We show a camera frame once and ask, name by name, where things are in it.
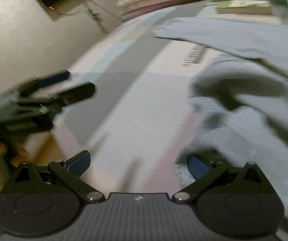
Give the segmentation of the grey sweatpants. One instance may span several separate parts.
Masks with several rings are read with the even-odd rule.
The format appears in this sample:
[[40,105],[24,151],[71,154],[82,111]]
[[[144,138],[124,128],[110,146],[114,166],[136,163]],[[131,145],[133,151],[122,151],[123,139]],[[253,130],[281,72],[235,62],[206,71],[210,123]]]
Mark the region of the grey sweatpants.
[[187,168],[191,153],[236,166],[253,161],[276,189],[288,218],[288,26],[180,17],[153,35],[220,51],[190,85],[194,130],[174,163],[180,184],[194,182]]

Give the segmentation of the green paperback book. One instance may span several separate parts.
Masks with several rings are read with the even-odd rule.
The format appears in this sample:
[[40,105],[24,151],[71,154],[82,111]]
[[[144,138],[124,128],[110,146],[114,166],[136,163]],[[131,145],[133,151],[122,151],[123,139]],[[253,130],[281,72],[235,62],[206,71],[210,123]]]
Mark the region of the green paperback book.
[[229,0],[216,5],[219,14],[273,15],[273,5],[266,0]]

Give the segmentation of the patchwork bed sheet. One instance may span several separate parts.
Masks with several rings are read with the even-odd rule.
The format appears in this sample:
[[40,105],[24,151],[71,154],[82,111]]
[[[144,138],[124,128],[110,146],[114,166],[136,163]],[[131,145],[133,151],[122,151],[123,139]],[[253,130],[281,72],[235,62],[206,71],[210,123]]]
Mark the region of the patchwork bed sheet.
[[173,194],[183,187],[174,163],[194,130],[190,85],[220,51],[153,35],[180,17],[288,26],[284,8],[273,16],[220,15],[206,1],[160,9],[124,22],[71,67],[69,80],[43,90],[44,97],[85,82],[97,86],[94,97],[56,116],[52,136],[61,158],[90,151],[92,164],[83,179],[105,195]]

